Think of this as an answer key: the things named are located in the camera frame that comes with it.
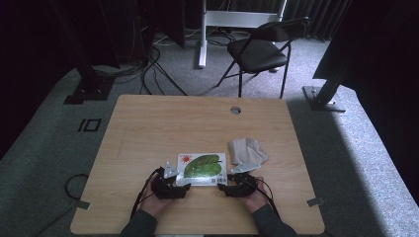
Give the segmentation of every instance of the sleeve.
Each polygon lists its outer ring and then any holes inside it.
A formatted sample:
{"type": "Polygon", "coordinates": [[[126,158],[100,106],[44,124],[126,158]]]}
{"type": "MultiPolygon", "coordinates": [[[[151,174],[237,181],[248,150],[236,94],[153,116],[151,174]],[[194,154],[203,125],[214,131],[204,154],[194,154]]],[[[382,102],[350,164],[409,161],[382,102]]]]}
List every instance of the sleeve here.
{"type": "Polygon", "coordinates": [[[157,219],[139,209],[121,232],[121,237],[151,237],[156,230],[157,219]]]}
{"type": "Polygon", "coordinates": [[[295,231],[285,224],[272,210],[271,206],[266,204],[252,213],[261,237],[271,236],[296,236],[295,231]]]}

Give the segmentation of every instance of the stand base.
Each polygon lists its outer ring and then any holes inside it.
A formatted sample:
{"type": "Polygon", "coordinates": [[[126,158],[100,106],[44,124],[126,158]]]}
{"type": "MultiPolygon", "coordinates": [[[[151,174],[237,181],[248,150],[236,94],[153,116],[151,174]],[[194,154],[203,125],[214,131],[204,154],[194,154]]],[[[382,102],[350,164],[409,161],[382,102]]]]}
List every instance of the stand base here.
{"type": "Polygon", "coordinates": [[[67,96],[64,105],[82,105],[84,101],[106,101],[111,93],[115,78],[102,78],[102,83],[94,91],[85,90],[84,80],[80,80],[73,95],[67,96]]]}
{"type": "Polygon", "coordinates": [[[339,97],[335,95],[332,100],[326,105],[320,105],[315,102],[315,98],[318,95],[318,92],[321,90],[321,87],[311,87],[311,86],[304,86],[302,87],[302,91],[305,94],[305,97],[310,104],[310,107],[313,111],[327,111],[327,112],[346,112],[346,109],[342,106],[339,97]]]}

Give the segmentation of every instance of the chair backrest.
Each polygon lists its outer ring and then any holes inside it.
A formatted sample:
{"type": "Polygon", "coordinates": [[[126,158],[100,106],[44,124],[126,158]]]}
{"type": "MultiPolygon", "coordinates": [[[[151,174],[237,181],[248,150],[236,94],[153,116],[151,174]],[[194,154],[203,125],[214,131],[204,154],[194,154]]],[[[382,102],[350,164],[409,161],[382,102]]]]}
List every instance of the chair backrest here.
{"type": "Polygon", "coordinates": [[[271,22],[258,27],[252,40],[287,41],[304,37],[310,20],[306,17],[283,22],[271,22]]]}

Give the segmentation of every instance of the chair leg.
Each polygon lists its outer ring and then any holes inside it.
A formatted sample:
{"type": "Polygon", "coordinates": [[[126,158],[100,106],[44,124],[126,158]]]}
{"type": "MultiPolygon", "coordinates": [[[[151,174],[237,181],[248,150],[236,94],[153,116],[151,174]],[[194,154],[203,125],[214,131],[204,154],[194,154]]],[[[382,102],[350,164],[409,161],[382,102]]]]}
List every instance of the chair leg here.
{"type": "Polygon", "coordinates": [[[241,97],[241,86],[243,85],[243,71],[240,68],[240,75],[238,76],[238,98],[241,97]]]}
{"type": "Polygon", "coordinates": [[[287,61],[286,64],[286,68],[284,69],[284,77],[283,77],[283,85],[281,85],[281,94],[280,94],[280,99],[283,98],[284,95],[284,89],[286,87],[286,80],[287,80],[287,72],[288,72],[288,65],[289,65],[290,60],[287,61]]]}
{"type": "Polygon", "coordinates": [[[286,80],[287,80],[288,66],[289,66],[289,64],[290,64],[290,58],[291,58],[291,50],[292,50],[292,47],[291,47],[291,45],[289,44],[289,45],[288,45],[288,52],[287,52],[287,58],[288,58],[288,60],[287,60],[287,63],[286,63],[286,68],[284,69],[283,85],[281,86],[280,99],[282,99],[282,98],[283,98],[283,95],[284,95],[284,89],[285,89],[285,87],[286,87],[286,80]]]}
{"type": "Polygon", "coordinates": [[[235,63],[235,60],[233,60],[230,64],[230,66],[228,67],[228,69],[225,71],[224,75],[222,75],[221,79],[218,81],[218,83],[216,84],[215,87],[219,87],[219,85],[221,84],[221,82],[225,79],[225,77],[227,76],[228,72],[231,70],[231,68],[233,67],[235,63]]]}

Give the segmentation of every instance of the wooden table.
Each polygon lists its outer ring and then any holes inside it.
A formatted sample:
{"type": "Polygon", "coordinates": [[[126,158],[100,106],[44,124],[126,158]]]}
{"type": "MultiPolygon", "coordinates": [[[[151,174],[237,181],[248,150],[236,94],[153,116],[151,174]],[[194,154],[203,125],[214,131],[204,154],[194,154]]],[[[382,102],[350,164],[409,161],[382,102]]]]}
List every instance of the wooden table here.
{"type": "MultiPolygon", "coordinates": [[[[83,192],[89,209],[78,208],[76,234],[116,234],[129,221],[132,205],[156,168],[180,153],[226,153],[228,142],[249,137],[269,160],[252,172],[274,193],[282,220],[298,234],[320,234],[324,223],[283,100],[120,96],[83,192]],[[230,111],[241,110],[239,115],[230,111]]],[[[159,219],[156,234],[256,234],[253,219],[236,199],[217,187],[191,187],[159,219]]]]}

